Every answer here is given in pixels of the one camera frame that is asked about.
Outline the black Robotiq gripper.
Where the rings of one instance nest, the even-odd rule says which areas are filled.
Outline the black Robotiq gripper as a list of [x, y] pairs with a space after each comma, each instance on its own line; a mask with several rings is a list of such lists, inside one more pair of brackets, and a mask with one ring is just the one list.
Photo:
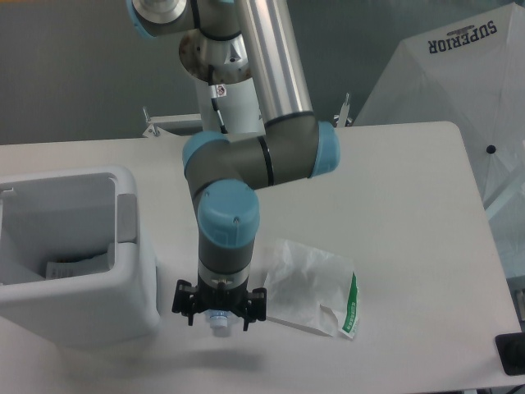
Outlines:
[[194, 324], [194, 316], [214, 309], [232, 312], [243, 319], [243, 330], [247, 331], [251, 323], [267, 319], [267, 289], [255, 288], [247, 291], [248, 281], [240, 286], [226, 289], [209, 286], [199, 277], [198, 285], [179, 279], [176, 283], [171, 311], [188, 319], [188, 325]]

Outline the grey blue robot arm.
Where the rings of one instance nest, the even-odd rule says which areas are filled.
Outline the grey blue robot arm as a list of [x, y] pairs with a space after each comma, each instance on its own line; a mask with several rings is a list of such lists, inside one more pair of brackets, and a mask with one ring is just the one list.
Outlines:
[[242, 39], [265, 132], [229, 141], [201, 131], [183, 148], [185, 179], [199, 229], [198, 283], [180, 280], [172, 310], [193, 318], [229, 311], [245, 324], [267, 316], [267, 292], [249, 291], [260, 216], [256, 190], [336, 169], [339, 140], [314, 113], [284, 1], [129, 1], [144, 36], [196, 29], [212, 41]]

